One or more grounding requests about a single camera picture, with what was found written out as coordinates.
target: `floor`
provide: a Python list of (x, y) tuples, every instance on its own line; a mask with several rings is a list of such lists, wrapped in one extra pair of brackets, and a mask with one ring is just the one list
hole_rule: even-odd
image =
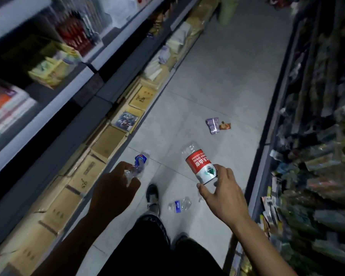
[[(230, 167), (245, 190), (291, 26), (289, 10), (276, 11), (263, 0), (240, 0), (228, 27), (212, 18), (121, 155), (119, 160), (132, 163), (149, 149), (151, 160), (131, 205), (90, 248), (78, 276), (97, 275), (146, 210), (150, 182), (159, 187), (161, 219), (171, 239), (187, 232), (224, 264), (231, 231), (204, 201), (198, 202), (198, 181), (180, 149), (195, 140), (211, 162)], [(211, 135), (205, 124), (210, 117), (231, 123), (231, 130)], [(186, 213), (168, 210), (170, 202), (185, 196), (192, 201)]]

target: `trash can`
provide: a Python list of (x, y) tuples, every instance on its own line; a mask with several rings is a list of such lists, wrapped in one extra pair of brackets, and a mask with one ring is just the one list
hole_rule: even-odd
[(222, 26), (226, 26), (230, 23), (230, 19), (234, 15), (238, 3), (238, 0), (221, 0), (221, 8), (218, 21)]

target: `blue label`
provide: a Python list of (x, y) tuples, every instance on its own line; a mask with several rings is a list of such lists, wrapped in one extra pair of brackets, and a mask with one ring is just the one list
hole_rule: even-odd
[(141, 159), (144, 163), (146, 163), (146, 161), (147, 161), (147, 158), (146, 158), (145, 155), (142, 155), (142, 154), (138, 155), (137, 157), (135, 157), (135, 163), (134, 163), (134, 165), (135, 165), (136, 167), (139, 167), (139, 159)]
[(175, 213), (180, 213), (181, 208), (180, 208), (180, 201), (176, 200), (175, 201)]

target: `forearm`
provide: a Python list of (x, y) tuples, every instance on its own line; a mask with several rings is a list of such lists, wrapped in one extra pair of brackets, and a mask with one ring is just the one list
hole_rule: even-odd
[(76, 275), (87, 251), (102, 231), (103, 228), (86, 215), (33, 272), (32, 276)]
[(296, 275), (255, 222), (248, 219), (230, 228), (261, 276)]

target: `purple snack wrapper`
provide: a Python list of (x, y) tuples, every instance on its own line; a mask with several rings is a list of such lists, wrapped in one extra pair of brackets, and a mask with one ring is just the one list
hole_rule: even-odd
[(212, 135), (220, 132), (220, 125), (218, 122), (219, 122), (218, 117), (206, 119), (206, 124), (210, 128), (210, 132)]

